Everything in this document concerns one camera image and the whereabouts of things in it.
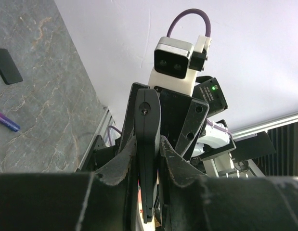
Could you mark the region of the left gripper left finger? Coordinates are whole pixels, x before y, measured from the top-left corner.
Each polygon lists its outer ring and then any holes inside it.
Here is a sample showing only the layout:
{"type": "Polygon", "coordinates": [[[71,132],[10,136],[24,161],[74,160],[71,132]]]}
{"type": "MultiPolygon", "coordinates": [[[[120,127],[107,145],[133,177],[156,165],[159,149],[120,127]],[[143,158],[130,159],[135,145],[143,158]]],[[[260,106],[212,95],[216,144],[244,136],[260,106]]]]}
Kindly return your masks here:
{"type": "Polygon", "coordinates": [[[136,140],[94,172],[0,174],[0,231],[134,231],[136,140]]]}

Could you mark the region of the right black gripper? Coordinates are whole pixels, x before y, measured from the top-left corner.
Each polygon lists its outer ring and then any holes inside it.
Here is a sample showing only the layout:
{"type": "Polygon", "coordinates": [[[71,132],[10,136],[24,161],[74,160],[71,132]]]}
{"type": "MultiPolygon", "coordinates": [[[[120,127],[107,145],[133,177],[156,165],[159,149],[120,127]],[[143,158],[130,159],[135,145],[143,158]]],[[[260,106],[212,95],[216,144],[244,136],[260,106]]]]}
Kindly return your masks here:
{"type": "MultiPolygon", "coordinates": [[[[134,110],[139,89],[149,86],[133,83],[130,89],[124,124],[120,137],[120,153],[134,133],[134,110]]],[[[204,100],[154,87],[159,93],[161,104],[161,135],[165,136],[175,152],[184,160],[190,161],[199,132],[205,123],[209,104],[204,100]]]]}

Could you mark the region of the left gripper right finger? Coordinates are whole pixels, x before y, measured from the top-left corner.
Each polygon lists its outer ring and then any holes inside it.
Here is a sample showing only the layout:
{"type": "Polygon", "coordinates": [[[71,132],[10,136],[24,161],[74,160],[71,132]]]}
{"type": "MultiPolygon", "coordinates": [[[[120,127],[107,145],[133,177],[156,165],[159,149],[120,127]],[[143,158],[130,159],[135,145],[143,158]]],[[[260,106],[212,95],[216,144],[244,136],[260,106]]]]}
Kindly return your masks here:
{"type": "Polygon", "coordinates": [[[208,177],[166,137],[159,150],[164,230],[298,231],[298,177],[208,177]]]}

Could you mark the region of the black battery cover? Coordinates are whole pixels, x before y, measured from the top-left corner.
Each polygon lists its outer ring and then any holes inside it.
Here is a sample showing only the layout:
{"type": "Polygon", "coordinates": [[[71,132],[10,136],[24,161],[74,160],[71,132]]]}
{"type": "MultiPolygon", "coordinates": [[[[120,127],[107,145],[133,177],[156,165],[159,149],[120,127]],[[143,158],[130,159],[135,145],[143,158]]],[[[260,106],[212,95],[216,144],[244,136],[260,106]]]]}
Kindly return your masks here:
{"type": "Polygon", "coordinates": [[[0,48],[0,76],[6,85],[16,84],[23,81],[9,51],[4,48],[0,48]]]}

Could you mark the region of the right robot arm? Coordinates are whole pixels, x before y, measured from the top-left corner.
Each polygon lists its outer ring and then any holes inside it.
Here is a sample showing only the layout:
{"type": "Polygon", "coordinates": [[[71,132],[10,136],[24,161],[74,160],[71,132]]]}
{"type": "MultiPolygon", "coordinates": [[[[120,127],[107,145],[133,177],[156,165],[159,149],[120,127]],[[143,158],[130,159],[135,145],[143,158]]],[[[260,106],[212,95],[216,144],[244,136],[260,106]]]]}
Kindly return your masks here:
{"type": "MultiPolygon", "coordinates": [[[[161,121],[160,131],[168,138],[171,145],[175,146],[179,143],[177,139],[180,137],[181,129],[187,124],[185,118],[191,97],[173,91],[170,94],[169,102],[161,106],[165,116],[161,121]]],[[[277,128],[281,123],[281,120],[277,119],[232,134],[224,120],[219,122],[207,120],[197,134],[199,139],[191,141],[186,157],[201,157],[206,161],[237,151],[240,156],[246,154],[245,160],[248,161],[251,173],[255,176],[267,176],[270,166],[269,156],[275,154],[276,150],[268,137],[261,139],[260,143],[257,143],[256,139],[262,133],[277,128]]]]}

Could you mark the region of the purple blue battery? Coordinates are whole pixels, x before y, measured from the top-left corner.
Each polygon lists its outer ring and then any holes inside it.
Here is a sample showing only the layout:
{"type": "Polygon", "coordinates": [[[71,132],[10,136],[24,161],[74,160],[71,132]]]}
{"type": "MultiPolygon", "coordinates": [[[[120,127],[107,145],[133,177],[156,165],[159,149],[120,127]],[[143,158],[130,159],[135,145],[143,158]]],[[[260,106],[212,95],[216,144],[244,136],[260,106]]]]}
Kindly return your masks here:
{"type": "Polygon", "coordinates": [[[20,130],[20,126],[15,122],[10,120],[7,116],[0,112],[0,123],[10,129],[11,131],[18,132],[20,130]]]}

